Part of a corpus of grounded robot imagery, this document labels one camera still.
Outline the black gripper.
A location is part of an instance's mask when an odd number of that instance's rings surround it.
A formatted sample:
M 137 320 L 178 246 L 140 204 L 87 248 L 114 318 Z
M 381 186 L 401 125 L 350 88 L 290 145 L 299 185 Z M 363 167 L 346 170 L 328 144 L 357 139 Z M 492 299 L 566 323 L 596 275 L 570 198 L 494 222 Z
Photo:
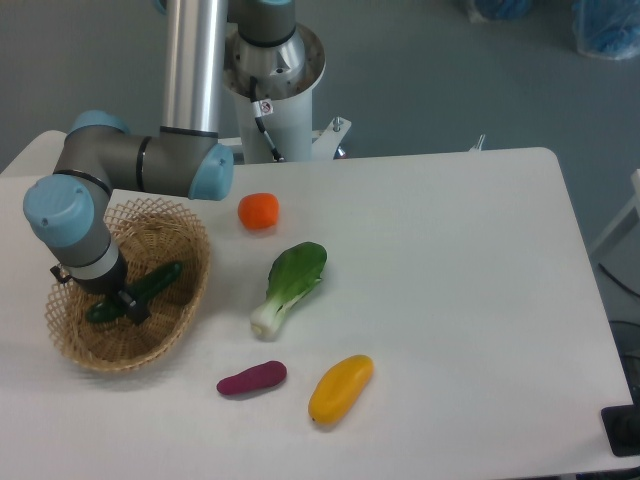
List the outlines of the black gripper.
M 105 254 L 87 267 L 73 269 L 55 265 L 50 268 L 50 273 L 58 284 L 73 281 L 89 294 L 116 295 L 115 299 L 104 299 L 105 313 L 119 313 L 121 309 L 135 325 L 141 325 L 150 317 L 147 302 L 131 288 L 125 287 L 128 267 L 120 251 L 115 256 Z

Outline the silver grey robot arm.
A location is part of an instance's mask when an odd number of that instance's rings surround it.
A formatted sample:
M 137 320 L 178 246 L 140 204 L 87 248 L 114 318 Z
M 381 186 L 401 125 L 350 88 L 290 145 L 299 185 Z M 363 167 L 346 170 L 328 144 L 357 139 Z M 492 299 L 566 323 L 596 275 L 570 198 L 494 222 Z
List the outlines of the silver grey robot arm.
M 117 117 L 87 111 L 66 135 L 53 173 L 30 187 L 23 212 L 34 234 L 85 292 L 103 295 L 134 323 L 149 299 L 126 280 L 127 263 L 104 222 L 114 190 L 222 200 L 233 178 L 219 144 L 226 27 L 252 46 L 279 47 L 296 32 L 292 1 L 159 1 L 168 45 L 163 116 L 156 137 L 134 136 Z

